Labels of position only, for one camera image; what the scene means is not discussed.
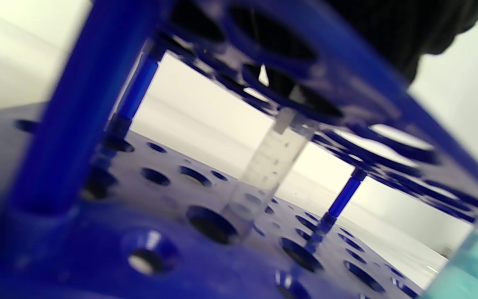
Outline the person's left hand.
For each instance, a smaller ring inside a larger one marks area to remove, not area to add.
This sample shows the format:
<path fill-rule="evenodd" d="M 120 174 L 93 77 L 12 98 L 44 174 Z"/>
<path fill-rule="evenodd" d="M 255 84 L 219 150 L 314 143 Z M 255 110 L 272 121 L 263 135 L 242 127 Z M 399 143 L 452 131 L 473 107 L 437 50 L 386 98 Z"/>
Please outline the person's left hand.
<path fill-rule="evenodd" d="M 440 55 L 478 22 L 478 0 L 326 0 L 410 83 L 419 59 Z M 254 41 L 282 55 L 311 58 L 298 36 L 251 8 L 232 13 Z"/>

